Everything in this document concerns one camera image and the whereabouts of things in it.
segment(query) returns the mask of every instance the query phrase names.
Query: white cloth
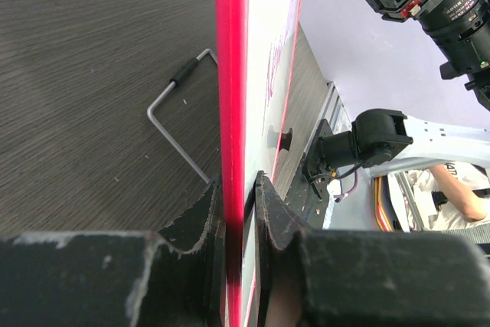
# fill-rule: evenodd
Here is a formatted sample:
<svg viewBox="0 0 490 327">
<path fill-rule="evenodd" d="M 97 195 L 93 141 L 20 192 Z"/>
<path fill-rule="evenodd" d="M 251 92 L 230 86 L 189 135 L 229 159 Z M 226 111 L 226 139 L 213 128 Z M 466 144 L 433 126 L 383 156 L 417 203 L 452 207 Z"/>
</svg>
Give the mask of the white cloth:
<svg viewBox="0 0 490 327">
<path fill-rule="evenodd" d="M 451 162 L 446 164 L 446 168 L 455 178 L 472 190 L 490 187 L 487 176 L 483 175 L 471 164 Z M 436 179 L 428 170 L 413 170 L 408 172 L 408 175 L 413 181 L 413 193 L 417 208 L 419 208 L 419 212 L 422 215 L 425 227 L 429 230 L 466 229 L 490 222 L 490 198 L 482 198 L 487 216 L 480 221 L 467 221 L 451 202 L 443 204 L 440 212 L 432 214 L 428 209 L 435 210 L 432 192 L 440 191 Z M 418 226 L 413 222 L 412 214 L 409 214 L 409 221 L 414 229 L 419 230 L 417 229 Z"/>
</svg>

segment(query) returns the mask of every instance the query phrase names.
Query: red edge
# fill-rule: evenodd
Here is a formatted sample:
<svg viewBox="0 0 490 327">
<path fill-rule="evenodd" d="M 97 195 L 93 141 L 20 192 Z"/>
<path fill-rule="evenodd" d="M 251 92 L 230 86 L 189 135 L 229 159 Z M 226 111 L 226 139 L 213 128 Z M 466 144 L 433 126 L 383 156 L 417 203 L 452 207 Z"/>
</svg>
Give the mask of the red edge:
<svg viewBox="0 0 490 327">
<path fill-rule="evenodd" d="M 240 327 L 248 0 L 216 0 L 221 164 L 230 327 Z"/>
<path fill-rule="evenodd" d="M 284 104 L 284 111 L 283 111 L 283 121 L 281 122 L 281 130 L 280 132 L 283 132 L 284 130 L 284 122 L 286 121 L 286 113 L 288 110 L 288 102 L 289 102 L 289 91 L 291 90 L 291 80 L 292 80 L 292 70 L 294 68 L 294 55 L 296 53 L 296 41 L 298 40 L 298 28 L 299 28 L 299 14 L 301 12 L 301 1 L 298 0 L 298 13 L 296 14 L 296 26 L 294 30 L 294 44 L 292 47 L 292 56 L 291 56 L 291 71 L 289 72 L 289 82 L 288 82 L 288 91 L 286 93 L 286 103 Z M 273 173 L 271 175 L 271 181 L 274 183 L 274 179 L 276 177 L 276 169 L 277 169 L 277 162 L 279 160 L 279 144 L 281 143 L 281 135 L 279 134 L 279 139 L 277 141 L 277 150 L 276 150 L 276 155 L 274 156 L 274 166 L 273 166 Z"/>
</svg>

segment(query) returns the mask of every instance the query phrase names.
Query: black cable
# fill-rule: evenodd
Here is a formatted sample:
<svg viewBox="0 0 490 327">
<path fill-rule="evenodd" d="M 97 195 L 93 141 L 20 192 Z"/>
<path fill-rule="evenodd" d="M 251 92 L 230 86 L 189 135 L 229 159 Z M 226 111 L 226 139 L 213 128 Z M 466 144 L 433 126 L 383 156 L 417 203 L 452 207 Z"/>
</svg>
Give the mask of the black cable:
<svg viewBox="0 0 490 327">
<path fill-rule="evenodd" d="M 308 180 L 308 183 L 312 184 L 313 182 L 315 182 L 321 178 L 330 178 L 330 179 L 338 179 L 338 180 L 345 179 L 348 176 L 354 174 L 356 172 L 356 170 L 358 170 L 362 165 L 364 165 L 364 161 L 358 162 L 357 164 L 354 165 L 353 168 L 351 168 L 349 171 L 347 171 L 346 173 L 344 173 L 343 175 L 340 175 L 340 176 L 334 176 L 332 174 L 324 172 L 322 174 L 318 174 L 318 175 L 315 175 L 312 178 L 310 178 Z"/>
</svg>

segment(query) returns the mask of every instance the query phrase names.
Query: robotic arm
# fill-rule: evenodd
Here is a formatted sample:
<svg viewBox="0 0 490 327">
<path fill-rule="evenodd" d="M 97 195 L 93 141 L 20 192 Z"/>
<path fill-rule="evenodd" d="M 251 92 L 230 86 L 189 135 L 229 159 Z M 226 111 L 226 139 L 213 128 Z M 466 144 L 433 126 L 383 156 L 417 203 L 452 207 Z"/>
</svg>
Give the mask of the robotic arm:
<svg viewBox="0 0 490 327">
<path fill-rule="evenodd" d="M 420 22 L 448 62 L 441 77 L 467 74 L 467 90 L 490 110 L 490 5 L 488 0 L 366 0 L 386 21 Z"/>
</svg>

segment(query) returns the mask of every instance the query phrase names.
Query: metal rod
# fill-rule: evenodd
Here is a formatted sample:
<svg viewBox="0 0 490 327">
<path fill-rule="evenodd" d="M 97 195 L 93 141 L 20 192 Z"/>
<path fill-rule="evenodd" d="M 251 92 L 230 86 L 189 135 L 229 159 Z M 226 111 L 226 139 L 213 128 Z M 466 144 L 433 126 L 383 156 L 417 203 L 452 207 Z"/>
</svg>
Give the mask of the metal rod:
<svg viewBox="0 0 490 327">
<path fill-rule="evenodd" d="M 206 55 L 210 55 L 213 61 L 217 65 L 217 57 L 216 54 L 211 50 L 211 49 L 206 49 L 202 53 L 200 53 L 196 59 L 201 61 L 203 57 Z M 153 123 L 153 125 L 159 130 L 159 132 L 168 140 L 168 142 L 174 147 L 175 150 L 184 158 L 184 160 L 194 169 L 195 172 L 206 182 L 208 183 L 210 179 L 208 176 L 201 170 L 201 168 L 194 162 L 193 159 L 187 154 L 187 152 L 175 141 L 174 137 L 168 132 L 167 129 L 165 129 L 162 124 L 156 119 L 155 115 L 153 112 L 155 111 L 156 107 L 160 105 L 164 98 L 168 96 L 168 94 L 175 88 L 175 82 L 171 82 L 168 84 L 167 88 L 163 90 L 162 93 L 156 98 L 155 101 L 149 106 L 149 108 L 146 110 L 146 115 L 148 116 L 148 119 L 150 119 L 150 122 Z"/>
</svg>

